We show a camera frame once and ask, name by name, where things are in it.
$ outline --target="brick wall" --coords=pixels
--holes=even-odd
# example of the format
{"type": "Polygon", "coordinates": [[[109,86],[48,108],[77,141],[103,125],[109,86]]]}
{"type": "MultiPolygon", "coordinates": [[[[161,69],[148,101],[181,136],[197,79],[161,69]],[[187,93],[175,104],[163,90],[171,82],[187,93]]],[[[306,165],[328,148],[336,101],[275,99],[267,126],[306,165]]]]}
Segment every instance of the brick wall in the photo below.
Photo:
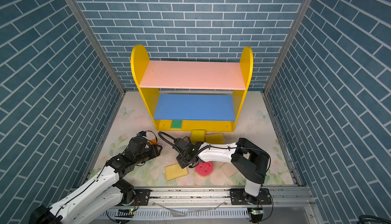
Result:
{"type": "Polygon", "coordinates": [[[119,92],[64,0],[0,0],[0,223],[77,187],[119,92]]]}
{"type": "Polygon", "coordinates": [[[325,223],[391,219],[391,0],[312,0],[270,91],[325,223]]]}
{"type": "Polygon", "coordinates": [[[262,90],[302,0],[77,0],[127,90],[134,45],[153,60],[238,62],[254,52],[262,90]]]}

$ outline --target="yellow foam block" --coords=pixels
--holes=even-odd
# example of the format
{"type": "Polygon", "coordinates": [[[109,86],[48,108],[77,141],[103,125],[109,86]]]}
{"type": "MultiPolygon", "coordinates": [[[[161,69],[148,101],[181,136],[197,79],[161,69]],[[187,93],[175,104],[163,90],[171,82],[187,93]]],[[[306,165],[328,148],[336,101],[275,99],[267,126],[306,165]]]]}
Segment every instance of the yellow foam block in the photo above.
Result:
{"type": "Polygon", "coordinates": [[[181,168],[181,166],[177,163],[174,165],[170,165],[164,168],[166,172],[167,181],[173,180],[175,178],[187,175],[187,168],[181,168]]]}
{"type": "Polygon", "coordinates": [[[205,135],[205,142],[210,144],[224,144],[222,133],[212,133],[205,135]]]}
{"type": "Polygon", "coordinates": [[[221,170],[222,170],[222,172],[224,172],[224,175],[227,178],[230,178],[230,177],[232,177],[233,175],[235,175],[236,173],[239,172],[239,170],[234,165],[232,165],[231,163],[223,164],[221,166],[221,170]]]}
{"type": "Polygon", "coordinates": [[[190,140],[192,143],[205,142],[205,130],[192,130],[190,140]]]}

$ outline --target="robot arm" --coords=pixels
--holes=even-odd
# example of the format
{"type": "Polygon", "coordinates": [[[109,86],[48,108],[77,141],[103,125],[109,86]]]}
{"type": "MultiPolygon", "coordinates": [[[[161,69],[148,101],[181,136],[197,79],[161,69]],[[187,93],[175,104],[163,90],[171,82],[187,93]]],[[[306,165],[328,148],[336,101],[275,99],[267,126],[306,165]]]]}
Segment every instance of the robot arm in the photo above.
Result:
{"type": "MultiPolygon", "coordinates": [[[[159,136],[178,151],[177,161],[181,168],[195,167],[199,161],[220,161],[232,163],[247,179],[245,200],[257,204],[261,184],[270,166],[270,156],[251,143],[240,138],[231,144],[209,144],[197,142],[194,145],[183,139],[159,132],[159,136]],[[162,135],[174,140],[169,142],[162,135]]],[[[29,224],[87,224],[102,212],[119,203],[129,204],[134,200],[134,186],[123,179],[134,167],[160,155],[162,146],[149,143],[145,132],[130,139],[128,147],[108,160],[100,173],[49,208],[38,207],[30,217],[29,224]]]]}
{"type": "Polygon", "coordinates": [[[184,139],[175,139],[167,133],[159,132],[159,137],[170,144],[176,151],[176,157],[181,168],[188,165],[195,167],[198,161],[220,161],[232,163],[247,179],[245,185],[245,199],[247,202],[257,204],[259,201],[259,189],[265,182],[266,172],[270,167],[270,156],[264,150],[250,142],[248,139],[239,138],[231,144],[209,144],[197,142],[195,144],[184,139]]]}
{"type": "Polygon", "coordinates": [[[134,199],[134,186],[123,179],[134,167],[160,155],[162,146],[149,143],[145,132],[130,139],[129,145],[110,160],[100,173],[49,208],[38,207],[29,224],[87,224],[102,212],[134,199]]]}

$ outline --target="black cable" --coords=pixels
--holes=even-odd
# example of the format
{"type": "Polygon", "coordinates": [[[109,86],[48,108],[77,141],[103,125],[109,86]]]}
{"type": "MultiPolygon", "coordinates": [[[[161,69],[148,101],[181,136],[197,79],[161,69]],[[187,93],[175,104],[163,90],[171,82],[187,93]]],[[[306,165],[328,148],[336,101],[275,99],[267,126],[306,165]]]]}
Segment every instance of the black cable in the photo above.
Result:
{"type": "MultiPolygon", "coordinates": [[[[231,149],[253,149],[253,148],[242,148],[242,147],[234,147],[234,148],[231,148],[231,147],[227,147],[227,148],[220,148],[220,147],[215,147],[215,146],[210,146],[211,148],[216,148],[216,149],[228,149],[228,150],[231,150],[231,149]]],[[[268,158],[269,158],[269,166],[267,167],[266,169],[266,172],[269,170],[270,166],[271,166],[271,158],[270,158],[270,155],[264,151],[263,149],[253,149],[253,150],[258,150],[258,151],[261,151],[264,153],[264,155],[266,155],[268,158]]]]}
{"type": "Polygon", "coordinates": [[[135,196],[135,197],[134,197],[134,203],[136,203],[136,197],[137,197],[137,208],[136,208],[133,212],[135,212],[136,210],[138,210],[138,208],[140,207],[140,200],[139,200],[138,196],[135,196]]]}
{"type": "Polygon", "coordinates": [[[156,143],[158,143],[158,137],[156,136],[156,134],[153,131],[149,131],[149,132],[151,132],[151,133],[153,133],[155,135],[156,143]]]}
{"type": "MultiPolygon", "coordinates": [[[[136,137],[131,138],[130,140],[135,139],[135,138],[138,138],[138,139],[146,139],[146,138],[141,137],[141,136],[136,136],[136,137]]],[[[152,144],[157,144],[157,140],[156,140],[156,143],[152,142],[152,141],[149,140],[149,139],[146,139],[146,140],[150,141],[152,144]]]]}
{"type": "Polygon", "coordinates": [[[63,204],[62,207],[60,207],[60,208],[58,209],[58,211],[57,211],[57,213],[56,213],[56,215],[55,215],[56,218],[57,218],[57,215],[58,215],[58,213],[60,212],[60,210],[63,209],[63,207],[65,207],[67,203],[71,202],[71,201],[74,200],[77,196],[79,196],[79,195],[81,195],[82,193],[84,193],[84,191],[87,190],[87,188],[89,188],[94,182],[96,182],[96,179],[98,179],[98,177],[99,177],[100,174],[102,173],[104,167],[100,170],[99,175],[95,178],[94,181],[92,181],[92,182],[90,183],[90,185],[88,185],[83,191],[81,191],[81,192],[78,193],[75,197],[73,197],[73,198],[71,198],[70,200],[68,200],[65,204],[63,204]]]}
{"type": "Polygon", "coordinates": [[[189,168],[196,168],[198,165],[199,165],[199,162],[196,165],[194,165],[194,163],[193,163],[193,165],[189,165],[189,168]]]}
{"type": "Polygon", "coordinates": [[[173,136],[171,136],[171,135],[169,135],[169,134],[167,134],[167,133],[165,133],[165,132],[162,132],[162,131],[158,132],[158,135],[159,135],[159,137],[160,137],[161,139],[163,139],[164,142],[168,143],[168,144],[171,145],[174,149],[176,149],[176,151],[181,155],[181,157],[184,159],[184,161],[185,161],[186,163],[188,163],[188,164],[191,164],[191,163],[194,161],[194,159],[195,159],[202,151],[204,151],[205,149],[210,148],[210,144],[209,144],[209,145],[207,145],[207,146],[205,146],[205,147],[199,149],[198,152],[193,156],[193,158],[191,158],[190,161],[188,161],[188,160],[186,160],[186,158],[183,156],[183,154],[182,154],[180,148],[179,148],[178,146],[176,146],[175,144],[171,143],[169,140],[167,140],[167,139],[166,139],[165,137],[163,137],[162,135],[165,135],[165,136],[167,136],[167,137],[169,137],[169,138],[171,138],[171,139],[173,139],[173,140],[176,140],[176,138],[174,138],[173,136]]]}
{"type": "Polygon", "coordinates": [[[269,216],[268,216],[266,219],[263,219],[263,220],[261,220],[260,222],[269,219],[269,218],[271,217],[271,214],[273,214],[274,202],[273,202],[273,197],[271,196],[271,194],[270,194],[270,198],[271,198],[271,212],[270,212],[269,216]]]}
{"type": "Polygon", "coordinates": [[[391,224],[391,221],[377,217],[374,215],[360,215],[357,224],[365,224],[365,222],[377,222],[383,224],[391,224]]]}
{"type": "Polygon", "coordinates": [[[115,220],[115,217],[114,217],[114,220],[111,219],[111,217],[109,216],[109,214],[107,213],[107,211],[106,211],[106,215],[107,215],[107,217],[109,217],[110,220],[114,221],[115,223],[120,223],[120,224],[121,224],[121,221],[120,221],[120,222],[116,221],[116,220],[115,220]]]}
{"type": "Polygon", "coordinates": [[[163,137],[162,134],[165,135],[165,136],[167,136],[167,137],[169,137],[169,138],[171,138],[171,139],[173,139],[173,140],[176,140],[176,138],[173,138],[171,135],[169,135],[169,134],[167,134],[167,133],[165,133],[165,132],[162,132],[162,131],[158,132],[159,137],[160,137],[161,139],[163,139],[164,142],[166,142],[166,143],[168,143],[169,145],[171,145],[171,146],[172,146],[172,147],[181,155],[181,157],[182,157],[187,163],[191,164],[191,162],[188,162],[188,161],[185,159],[185,157],[184,157],[183,154],[181,153],[181,150],[178,148],[178,146],[176,146],[175,144],[171,143],[169,140],[167,140],[165,137],[163,137]]]}
{"type": "MultiPolygon", "coordinates": [[[[90,185],[88,185],[83,191],[81,191],[80,193],[78,193],[75,197],[73,197],[73,198],[71,198],[70,200],[68,200],[68,201],[63,205],[63,207],[66,206],[67,203],[69,203],[69,202],[71,202],[73,199],[75,199],[77,196],[81,195],[85,190],[87,190],[87,188],[89,188],[94,182],[96,182],[96,180],[99,178],[100,174],[103,172],[103,169],[106,167],[106,164],[107,164],[108,161],[109,161],[109,160],[106,161],[106,163],[104,164],[104,166],[103,166],[102,169],[100,170],[100,173],[99,173],[99,175],[95,178],[95,180],[92,181],[92,182],[90,183],[90,185]]],[[[60,212],[61,209],[63,209],[63,207],[60,207],[60,208],[58,209],[58,211],[57,211],[55,217],[57,217],[58,213],[60,212]]]]}
{"type": "Polygon", "coordinates": [[[188,136],[184,137],[183,139],[185,139],[185,138],[188,138],[189,139],[189,143],[192,143],[191,139],[188,136]]]}

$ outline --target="blue shelf board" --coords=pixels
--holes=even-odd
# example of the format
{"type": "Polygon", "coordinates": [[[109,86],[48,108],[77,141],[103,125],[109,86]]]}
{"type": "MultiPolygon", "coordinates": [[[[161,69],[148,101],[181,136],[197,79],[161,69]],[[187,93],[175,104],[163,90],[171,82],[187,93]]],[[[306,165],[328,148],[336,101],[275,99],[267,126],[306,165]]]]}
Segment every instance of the blue shelf board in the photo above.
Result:
{"type": "Polygon", "coordinates": [[[235,121],[232,96],[161,94],[154,119],[235,121]]]}

